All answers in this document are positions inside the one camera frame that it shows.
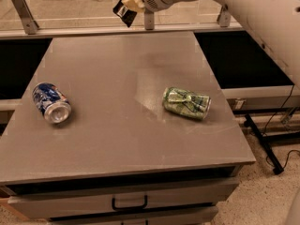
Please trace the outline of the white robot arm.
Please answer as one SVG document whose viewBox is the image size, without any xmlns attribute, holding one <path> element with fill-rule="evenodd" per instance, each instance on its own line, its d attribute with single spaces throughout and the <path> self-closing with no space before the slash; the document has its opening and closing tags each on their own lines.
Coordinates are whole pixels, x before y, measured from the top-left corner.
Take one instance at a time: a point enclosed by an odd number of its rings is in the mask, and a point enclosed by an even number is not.
<svg viewBox="0 0 300 225">
<path fill-rule="evenodd" d="M 122 0 L 136 12 L 157 12 L 195 0 Z M 270 54 L 300 87 L 300 0 L 213 0 L 224 8 Z"/>
</svg>

